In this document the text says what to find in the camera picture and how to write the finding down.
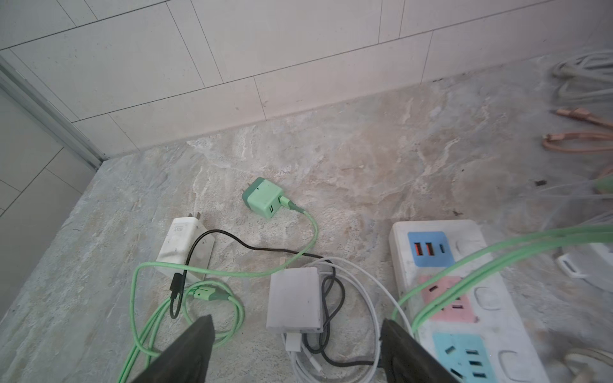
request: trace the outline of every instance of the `white power strip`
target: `white power strip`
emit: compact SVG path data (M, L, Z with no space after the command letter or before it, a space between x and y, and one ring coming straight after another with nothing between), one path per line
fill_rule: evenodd
M474 221L396 222L389 236L400 296L442 269L486 247ZM492 260L485 255L415 295L403 307L413 318L425 301ZM466 383L548 383L499 273L474 286L418 329L418 342Z

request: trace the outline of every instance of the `tiled wall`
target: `tiled wall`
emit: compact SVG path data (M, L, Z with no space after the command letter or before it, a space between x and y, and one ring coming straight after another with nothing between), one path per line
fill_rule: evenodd
M0 91L0 317L17 296L94 171Z
M108 156L586 44L612 0L7 0L0 55Z

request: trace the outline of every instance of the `green charger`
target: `green charger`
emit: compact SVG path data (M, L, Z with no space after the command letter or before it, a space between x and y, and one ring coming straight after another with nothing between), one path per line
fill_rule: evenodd
M243 201L247 207L264 218L272 218L282 207L304 213L304 209L285 197L283 189L269 180L258 177L243 192Z

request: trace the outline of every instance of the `white power adapter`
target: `white power adapter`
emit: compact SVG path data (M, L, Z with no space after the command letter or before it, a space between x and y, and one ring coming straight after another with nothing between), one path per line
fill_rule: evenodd
M166 234L164 244L159 251L156 261L184 265L188 258L189 249L191 249L196 238L205 231L207 231L207 228L195 217L175 218L170 225L168 234ZM189 265L207 268L208 261L211 259L215 238L212 235L207 235L200 241L201 243L194 249L194 253L189 260ZM168 267L156 267L156 269L170 278L172 278L175 273L181 272L181 270ZM196 283L203 278L204 274L188 271L186 283Z
M287 268L270 276L266 329L287 333L286 350L300 352L301 333L321 333L321 291L316 267Z

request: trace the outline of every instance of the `bundled white cable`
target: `bundled white cable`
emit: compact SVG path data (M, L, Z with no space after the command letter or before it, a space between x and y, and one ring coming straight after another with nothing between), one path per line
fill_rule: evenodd
M613 96L613 50L602 50L573 56L554 67L556 77L568 78L558 90L563 100L585 101ZM604 84L607 87L591 91L570 91L572 85Z
M357 289L357 291L361 294L362 298L366 302L366 305L368 306L368 310L370 311L370 315L371 315L371 317L373 319L373 326L375 328L375 355L373 357L373 360L375 362L373 363L373 366L368 370L368 373L359 382L360 383L370 382L373 379L373 377L375 376L375 374L376 374L378 360L379 360L379 358L381 356L381 342L379 341L379 339L381 337L381 335L380 335L381 326L379 325L379 320L378 320L377 315L376 315L375 306L374 306L372 300L370 299L370 296L366 292L366 289L362 285L362 283L360 283L360 281L353 274L351 274L349 271L347 271L346 269L344 269L343 267L341 267L339 265L330 264L330 263L326 262L326 260L334 260L334 261L344 262L344 263L349 264L349 265L353 266L354 268L358 269L364 275L368 276L371 280L373 280L383 290L383 292L388 296L388 298L390 298L390 300L392 301L394 306L396 306L398 308L398 311L400 312L400 315L401 315L401 317L403 319L405 327L408 329L409 334L413 333L411 331L411 325L409 323L409 320L405 316L404 310L401 309L400 305L398 304L396 299L394 299L392 294L390 294L390 292L375 277L373 277L371 274L367 273L363 268L359 267L358 265L356 265L356 264L354 264L354 263L352 263L352 262L350 262L350 261L348 261L348 260L346 260L344 258L325 257L325 258L320 258L320 259L318 259L318 260L316 260L316 261L314 261L314 262L304 266L304 267L326 266L326 267L333 267L333 268L335 268L336 271L337 271L336 277L340 278L340 279L343 279L344 281L349 282L353 287L355 287ZM332 272L330 272L330 271L320 271L320 274L322 274L322 275L331 275ZM283 339L283 343L285 343L284 335L281 335L281 338ZM318 372L319 372L319 368L321 368L319 366L319 363L317 363L316 361L315 361L315 363L313 363L314 358L313 358L312 355L310 355L310 353L305 353L305 355L306 355L307 359L311 362L311 364L315 367L315 369L318 370ZM316 376L314 376L313 374L310 373L308 368L305 367L305 365L302 363L302 361L300 360L300 358L299 358L299 356L297 355L296 352L288 352L288 356L289 356L290 361L292 363L292 370L294 372L294 376L295 376L297 382L299 382L299 383L318 383L320 381Z

